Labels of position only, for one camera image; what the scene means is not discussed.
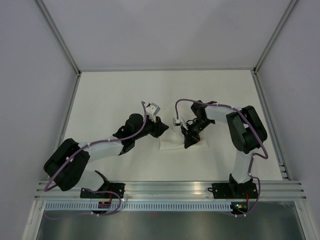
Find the white cloth napkin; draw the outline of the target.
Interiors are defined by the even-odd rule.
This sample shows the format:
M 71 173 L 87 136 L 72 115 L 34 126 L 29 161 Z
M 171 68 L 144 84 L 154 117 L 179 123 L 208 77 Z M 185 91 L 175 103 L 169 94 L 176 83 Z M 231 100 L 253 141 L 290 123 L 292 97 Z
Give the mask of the white cloth napkin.
M 184 148 L 184 135 L 181 132 L 180 126 L 174 126 L 174 118 L 176 117 L 175 103 L 171 102 L 164 110 L 160 111 L 160 118 L 169 128 L 159 137 L 159 150 L 160 151 L 173 151 L 173 150 L 199 150 L 207 149 L 209 147 L 206 133 L 202 131 L 200 142 Z

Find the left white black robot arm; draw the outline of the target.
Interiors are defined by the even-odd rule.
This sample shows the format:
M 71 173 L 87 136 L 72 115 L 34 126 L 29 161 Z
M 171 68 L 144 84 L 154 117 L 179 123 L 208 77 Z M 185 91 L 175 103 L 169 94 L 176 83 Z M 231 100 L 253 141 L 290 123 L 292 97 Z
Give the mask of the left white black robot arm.
M 68 138 L 43 166 L 43 170 L 50 177 L 44 190 L 48 192 L 58 187 L 65 192 L 81 180 L 88 180 L 87 188 L 98 198 L 104 198 L 109 193 L 107 179 L 97 170 L 85 173 L 87 164 L 107 157 L 124 155 L 135 147 L 137 140 L 148 135 L 159 138 L 168 129 L 169 126 L 158 116 L 153 120 L 149 115 L 143 117 L 133 113 L 125 124 L 107 139 L 80 143 Z

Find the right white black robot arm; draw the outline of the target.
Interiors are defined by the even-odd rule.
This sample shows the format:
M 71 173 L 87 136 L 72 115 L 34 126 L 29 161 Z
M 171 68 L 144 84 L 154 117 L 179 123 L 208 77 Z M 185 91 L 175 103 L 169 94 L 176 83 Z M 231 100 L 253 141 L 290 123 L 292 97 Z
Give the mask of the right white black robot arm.
M 267 159 L 269 156 L 263 144 L 268 134 L 256 109 L 251 105 L 236 108 L 215 101 L 204 103 L 192 100 L 191 103 L 194 119 L 184 121 L 177 115 L 173 120 L 174 125 L 181 128 L 184 148 L 199 143 L 200 133 L 206 127 L 221 122 L 228 126 L 231 142 L 236 149 L 235 163 L 228 183 L 214 183 L 208 191 L 216 199 L 244 199 L 246 196 L 257 198 L 257 187 L 251 174 L 254 157 Z

